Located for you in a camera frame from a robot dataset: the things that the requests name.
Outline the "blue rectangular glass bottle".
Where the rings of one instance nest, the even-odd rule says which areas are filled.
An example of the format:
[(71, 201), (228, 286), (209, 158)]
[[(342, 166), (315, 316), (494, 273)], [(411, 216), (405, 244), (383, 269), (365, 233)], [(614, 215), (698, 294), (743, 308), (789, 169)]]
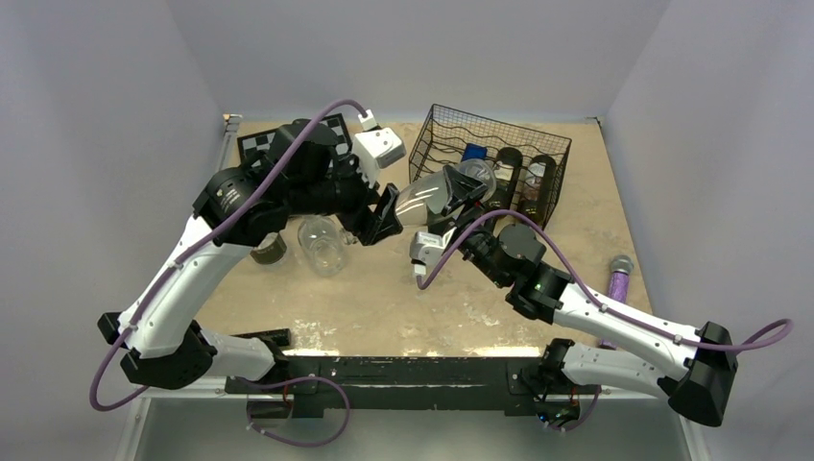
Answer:
[(462, 162), (477, 159), (486, 160), (488, 158), (488, 149), (484, 146), (467, 143), (462, 154)]

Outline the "clear glass bottle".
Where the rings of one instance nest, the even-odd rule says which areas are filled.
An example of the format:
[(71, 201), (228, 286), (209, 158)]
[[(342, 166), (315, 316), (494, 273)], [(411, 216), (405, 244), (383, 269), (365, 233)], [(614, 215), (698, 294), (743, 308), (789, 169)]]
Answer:
[[(484, 160), (472, 159), (449, 166), (488, 185), (489, 191), (479, 202), (491, 197), (495, 190), (495, 176)], [(431, 213), (442, 215), (442, 207), (447, 198), (442, 173), (444, 167), (445, 165), (440, 171), (411, 182), (399, 193), (396, 216), (404, 227), (427, 226)]]

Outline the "dark green wine bottle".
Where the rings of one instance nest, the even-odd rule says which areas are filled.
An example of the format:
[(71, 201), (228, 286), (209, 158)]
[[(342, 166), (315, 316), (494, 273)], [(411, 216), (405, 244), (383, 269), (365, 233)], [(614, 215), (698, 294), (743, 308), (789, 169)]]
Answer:
[(523, 156), (514, 147), (505, 147), (497, 152), (492, 169), (495, 176), (495, 190), (487, 200), (488, 209), (508, 209), (515, 195)]

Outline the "black wire wine rack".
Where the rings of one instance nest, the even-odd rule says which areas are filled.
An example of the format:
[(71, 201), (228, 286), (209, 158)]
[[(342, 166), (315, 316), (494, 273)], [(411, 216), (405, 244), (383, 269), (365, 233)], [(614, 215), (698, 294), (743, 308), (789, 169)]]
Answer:
[(517, 124), (434, 104), (425, 117), (418, 140), (409, 156), (409, 180), (413, 182), (441, 170), (444, 165), (461, 162), (467, 143), (478, 144), (488, 149), (488, 158), (485, 162), (491, 168), (500, 149), (514, 147), (521, 152), (522, 167), (510, 207), (516, 211), (518, 211), (522, 180), (531, 159), (538, 155), (546, 155), (556, 161), (553, 186), (546, 209), (545, 227), (560, 199), (572, 140), (539, 129), (521, 127)]

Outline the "clear round flask bottle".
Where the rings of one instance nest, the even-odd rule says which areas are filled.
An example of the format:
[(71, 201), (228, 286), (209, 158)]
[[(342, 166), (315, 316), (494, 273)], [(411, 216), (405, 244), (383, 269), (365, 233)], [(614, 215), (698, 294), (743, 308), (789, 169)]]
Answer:
[(261, 243), (250, 251), (251, 259), (263, 266), (273, 266), (287, 255), (288, 246), (278, 232), (269, 233)]

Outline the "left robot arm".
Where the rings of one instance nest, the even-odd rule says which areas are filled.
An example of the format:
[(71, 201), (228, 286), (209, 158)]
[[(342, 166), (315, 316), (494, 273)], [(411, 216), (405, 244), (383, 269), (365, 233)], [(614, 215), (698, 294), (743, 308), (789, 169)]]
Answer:
[(391, 129), (366, 121), (347, 136), (306, 119), (277, 127), (238, 165), (216, 173), (193, 205), (178, 245), (144, 294), (99, 330), (123, 351), (129, 382), (183, 388), (204, 376), (240, 376), (261, 392), (285, 383), (280, 347), (259, 336), (202, 328), (196, 315), (224, 277), (295, 216), (336, 216), (363, 244), (397, 234), (397, 189), (381, 171), (405, 154)]

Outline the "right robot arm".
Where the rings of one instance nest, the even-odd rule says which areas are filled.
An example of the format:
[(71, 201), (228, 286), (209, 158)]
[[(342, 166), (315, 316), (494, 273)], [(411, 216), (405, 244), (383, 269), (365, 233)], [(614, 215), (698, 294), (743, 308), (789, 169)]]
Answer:
[(428, 231), (415, 243), (429, 249), (412, 253), (417, 282), (427, 288), (454, 255), (472, 263), (522, 317), (607, 338), (616, 351), (601, 351), (573, 340), (553, 341), (539, 364), (539, 386), (561, 391), (597, 385), (664, 398), (671, 409), (700, 425), (720, 426), (738, 371), (730, 332), (707, 322), (693, 327), (661, 319), (588, 287), (570, 264), (546, 263), (553, 242), (526, 217), (494, 234), (486, 221), (502, 215), (481, 204), (489, 190), (479, 178), (446, 165), (427, 178), (420, 193)]

